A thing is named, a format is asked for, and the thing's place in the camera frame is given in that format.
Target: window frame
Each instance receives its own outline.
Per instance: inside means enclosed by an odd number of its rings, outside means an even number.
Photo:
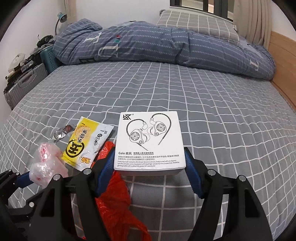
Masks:
[[[182,0],[170,0],[171,7],[182,7],[185,9],[194,9],[197,11],[206,12],[209,14],[213,14],[224,19],[227,19],[233,22],[232,19],[228,18],[228,0],[214,0],[214,13],[209,12],[209,0],[203,0],[203,9],[197,9],[192,7],[184,7],[182,6]]]

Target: gray pillow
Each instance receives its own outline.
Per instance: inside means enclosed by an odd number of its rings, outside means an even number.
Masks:
[[[185,28],[227,41],[235,46],[238,46],[239,43],[239,36],[231,22],[205,14],[165,10],[156,25]]]

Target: curtain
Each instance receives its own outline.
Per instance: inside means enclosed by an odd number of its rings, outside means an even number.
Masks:
[[[67,24],[71,24],[77,21],[76,12],[76,0],[64,0],[66,14],[67,14]]]
[[[233,26],[238,35],[268,49],[272,27],[270,0],[235,0]]]

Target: gray suitcase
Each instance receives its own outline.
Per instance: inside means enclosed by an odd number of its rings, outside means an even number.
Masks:
[[[18,79],[4,95],[11,110],[20,100],[47,76],[44,64],[40,64]]]

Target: window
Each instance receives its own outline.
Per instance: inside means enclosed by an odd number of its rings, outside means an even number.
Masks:
[[[234,0],[170,0],[170,5],[197,9],[233,20]]]

